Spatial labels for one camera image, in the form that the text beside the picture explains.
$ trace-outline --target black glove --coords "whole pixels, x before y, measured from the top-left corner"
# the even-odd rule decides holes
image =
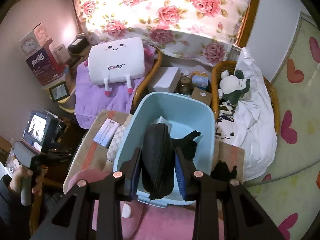
[[[180,147],[184,158],[187,161],[192,161],[196,155],[197,148],[197,143],[193,139],[200,135],[200,132],[193,131],[182,139],[172,139],[172,145],[174,148]]]
[[[235,179],[237,176],[237,166],[233,166],[232,171],[229,171],[229,167],[225,162],[219,161],[213,171],[210,174],[211,178],[229,181],[230,179]]]

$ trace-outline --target wooden cabinet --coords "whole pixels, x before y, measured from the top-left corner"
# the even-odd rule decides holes
[[[11,143],[0,136],[0,162],[5,165],[11,149]]]

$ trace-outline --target stuffed toy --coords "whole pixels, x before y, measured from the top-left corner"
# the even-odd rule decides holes
[[[229,71],[225,70],[221,73],[219,86],[219,99],[229,101],[234,106],[249,91],[250,79],[245,79],[241,70],[236,70],[234,75],[229,75]]]

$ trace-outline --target picture frame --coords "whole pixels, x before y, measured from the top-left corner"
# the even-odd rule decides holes
[[[49,93],[53,102],[58,102],[70,96],[66,81],[50,87]]]

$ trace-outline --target white charger box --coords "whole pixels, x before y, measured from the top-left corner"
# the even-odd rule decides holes
[[[160,67],[148,84],[149,92],[173,93],[181,78],[179,67]]]
[[[119,126],[119,123],[106,119],[93,140],[103,147],[108,147]]]

